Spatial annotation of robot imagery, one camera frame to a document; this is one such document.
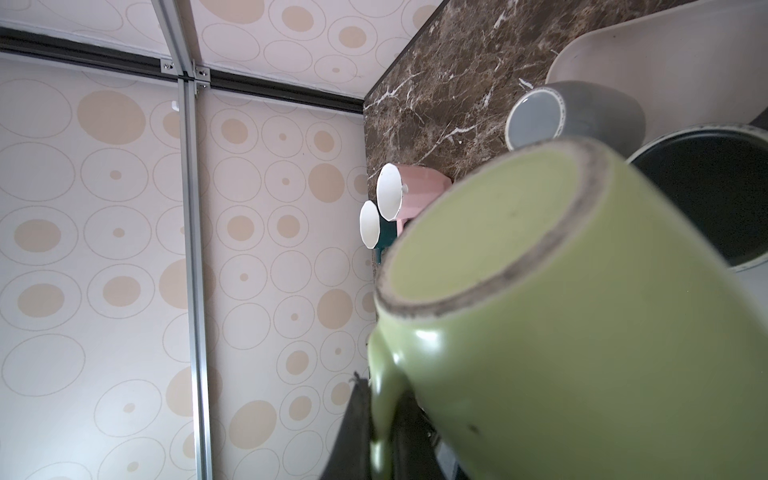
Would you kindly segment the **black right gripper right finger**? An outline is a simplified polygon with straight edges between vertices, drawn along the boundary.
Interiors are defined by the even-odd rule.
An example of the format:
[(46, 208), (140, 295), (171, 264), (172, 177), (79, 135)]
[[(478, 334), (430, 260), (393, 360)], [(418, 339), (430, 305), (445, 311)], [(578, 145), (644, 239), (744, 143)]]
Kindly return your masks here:
[(429, 424), (412, 393), (398, 402), (392, 431), (394, 480), (445, 480), (428, 436)]

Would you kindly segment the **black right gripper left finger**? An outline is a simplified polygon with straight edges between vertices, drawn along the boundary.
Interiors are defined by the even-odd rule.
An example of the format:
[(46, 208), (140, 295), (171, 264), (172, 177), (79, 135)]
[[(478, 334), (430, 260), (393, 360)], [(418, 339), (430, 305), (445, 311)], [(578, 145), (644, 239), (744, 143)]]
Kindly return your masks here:
[(371, 479), (371, 391), (369, 381), (357, 373), (340, 429), (322, 480)]

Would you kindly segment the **light green mug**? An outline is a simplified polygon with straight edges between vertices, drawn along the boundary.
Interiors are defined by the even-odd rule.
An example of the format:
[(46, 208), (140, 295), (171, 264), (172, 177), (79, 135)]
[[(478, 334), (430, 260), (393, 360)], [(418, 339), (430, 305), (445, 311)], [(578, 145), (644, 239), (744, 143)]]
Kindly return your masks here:
[(510, 152), (388, 249), (372, 474), (413, 394), (473, 479), (763, 479), (767, 328), (693, 225), (587, 138)]

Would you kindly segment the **dark green faceted mug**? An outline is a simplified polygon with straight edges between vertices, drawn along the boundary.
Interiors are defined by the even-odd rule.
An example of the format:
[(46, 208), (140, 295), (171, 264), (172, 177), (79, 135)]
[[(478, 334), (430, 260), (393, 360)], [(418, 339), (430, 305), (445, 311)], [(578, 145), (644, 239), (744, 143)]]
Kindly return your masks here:
[(360, 209), (359, 232), (365, 247), (374, 252), (377, 264), (382, 261), (382, 253), (397, 238), (396, 223), (384, 219), (371, 200), (366, 200)]

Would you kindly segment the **pink faceted mug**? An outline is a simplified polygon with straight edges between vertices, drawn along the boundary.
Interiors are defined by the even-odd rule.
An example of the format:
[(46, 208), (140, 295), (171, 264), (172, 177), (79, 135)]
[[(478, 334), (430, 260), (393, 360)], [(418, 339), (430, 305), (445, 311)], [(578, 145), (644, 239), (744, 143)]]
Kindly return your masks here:
[(385, 164), (377, 178), (376, 196), (381, 216), (396, 224), (400, 235), (405, 224), (452, 186), (437, 170), (415, 165)]

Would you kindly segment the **grey mug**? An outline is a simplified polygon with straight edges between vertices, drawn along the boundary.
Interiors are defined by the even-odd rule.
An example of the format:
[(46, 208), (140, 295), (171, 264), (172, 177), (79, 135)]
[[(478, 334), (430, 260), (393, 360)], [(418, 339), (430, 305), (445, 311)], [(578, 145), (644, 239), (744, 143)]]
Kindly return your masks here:
[(504, 138), (511, 151), (561, 137), (596, 139), (624, 157), (643, 143), (645, 115), (633, 97), (584, 81), (535, 88), (510, 110)]

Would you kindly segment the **black mug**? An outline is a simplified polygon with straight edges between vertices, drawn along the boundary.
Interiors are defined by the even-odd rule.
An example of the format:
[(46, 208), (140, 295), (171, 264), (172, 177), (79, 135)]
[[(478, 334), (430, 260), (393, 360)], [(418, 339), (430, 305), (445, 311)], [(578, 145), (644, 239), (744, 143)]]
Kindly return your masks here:
[(659, 137), (627, 162), (652, 182), (734, 271), (767, 261), (767, 131), (704, 124)]

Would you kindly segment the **beige plastic tray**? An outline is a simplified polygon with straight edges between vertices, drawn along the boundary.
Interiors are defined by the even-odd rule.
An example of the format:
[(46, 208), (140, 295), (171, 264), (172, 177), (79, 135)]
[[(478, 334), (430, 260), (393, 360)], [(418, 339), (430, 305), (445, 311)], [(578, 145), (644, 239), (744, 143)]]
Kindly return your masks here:
[(557, 56), (547, 80), (633, 97), (646, 140), (699, 124), (750, 123), (767, 107), (767, 3), (696, 1), (587, 33)]

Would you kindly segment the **aluminium rail left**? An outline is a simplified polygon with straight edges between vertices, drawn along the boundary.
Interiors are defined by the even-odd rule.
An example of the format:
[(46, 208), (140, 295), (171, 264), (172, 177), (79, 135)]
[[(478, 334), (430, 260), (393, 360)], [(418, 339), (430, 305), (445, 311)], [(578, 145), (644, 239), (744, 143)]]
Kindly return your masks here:
[(183, 188), (186, 285), (190, 336), (193, 430), (196, 477), (212, 479), (213, 441), (205, 317), (202, 216), (198, 164), (197, 94), (206, 86), (199, 76), (187, 39), (181, 3), (154, 1), (153, 9), (171, 59), (162, 64), (176, 77), (180, 123), (180, 155)]

